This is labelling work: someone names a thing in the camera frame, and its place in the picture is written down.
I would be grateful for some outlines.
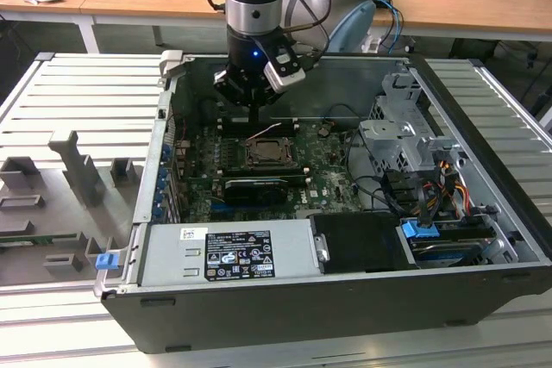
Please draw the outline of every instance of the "motherboard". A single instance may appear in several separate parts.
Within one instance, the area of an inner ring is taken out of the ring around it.
[[[184,222],[301,219],[362,211],[331,122],[219,123],[188,134],[177,160]]]

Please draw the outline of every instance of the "white cable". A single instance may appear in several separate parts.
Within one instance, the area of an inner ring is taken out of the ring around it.
[[[275,127],[279,127],[280,125],[282,125],[281,122],[278,122],[277,124],[273,124],[271,125],[270,127],[266,128],[266,129],[263,129],[262,131],[260,131],[259,133],[255,134],[255,135],[251,135],[249,138],[246,139],[246,141],[249,141],[249,140],[252,140],[253,138],[257,138],[259,135],[263,135],[266,131],[268,131],[269,129],[273,129]]]

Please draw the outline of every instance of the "power supply label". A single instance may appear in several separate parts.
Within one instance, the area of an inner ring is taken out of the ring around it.
[[[270,231],[206,234],[208,281],[274,278],[274,271]]]

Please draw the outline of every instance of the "blue latch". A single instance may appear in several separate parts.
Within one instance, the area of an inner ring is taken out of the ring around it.
[[[428,228],[421,228],[417,225],[417,220],[407,220],[405,224],[401,226],[407,239],[410,237],[439,237],[439,230],[434,224]]]
[[[102,253],[96,258],[96,270],[110,271],[119,268],[119,253]]]

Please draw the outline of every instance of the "desk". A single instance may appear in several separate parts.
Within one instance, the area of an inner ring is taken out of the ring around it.
[[[552,0],[393,0],[403,34],[510,41],[552,41]],[[378,10],[371,32],[390,24]]]
[[[552,0],[393,0],[405,16],[403,34],[513,41],[552,41]],[[224,28],[221,14],[206,0],[64,0],[33,6],[0,0],[0,13],[14,21],[71,22],[78,25],[89,53],[98,53],[93,25]],[[378,10],[370,35],[380,38],[391,24]]]

